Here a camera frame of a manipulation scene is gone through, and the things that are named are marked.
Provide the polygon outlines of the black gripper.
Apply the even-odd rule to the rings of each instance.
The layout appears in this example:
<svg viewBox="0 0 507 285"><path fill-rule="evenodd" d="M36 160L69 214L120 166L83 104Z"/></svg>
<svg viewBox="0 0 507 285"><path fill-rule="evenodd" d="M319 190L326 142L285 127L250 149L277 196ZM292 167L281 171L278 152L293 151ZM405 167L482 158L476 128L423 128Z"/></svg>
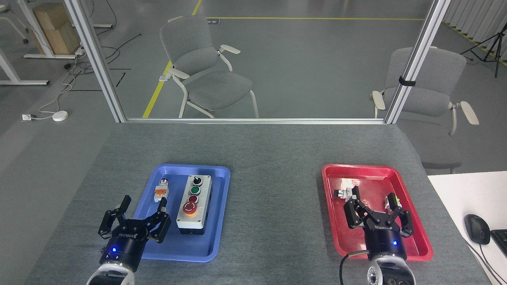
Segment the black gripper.
<svg viewBox="0 0 507 285"><path fill-rule="evenodd" d="M167 213L167 199L162 197L157 211L149 217L141 220L136 226L136 231L123 230L121 228L112 231L112 225L118 220L119 226L126 226L125 212L130 202L129 195L125 195L123 201L116 209L105 212L99 226L98 234L103 239L109 239L103 254L99 260L100 264L113 263L136 272L147 240L151 239L162 243L172 223Z"/></svg>
<svg viewBox="0 0 507 285"><path fill-rule="evenodd" d="M350 229L363 227L365 245L369 251L368 260L372 261L380 256L396 256L407 260L402 236L404 238L410 237L414 228L411 213L402 209L398 203L398 197L395 194L386 196L391 212L386 220L386 225L384 223L377 225L378 219L375 217L375 213L360 200L358 186L354 186L351 193L352 195L343 206L345 217ZM395 223L396 218L400 218L401 228Z"/></svg>

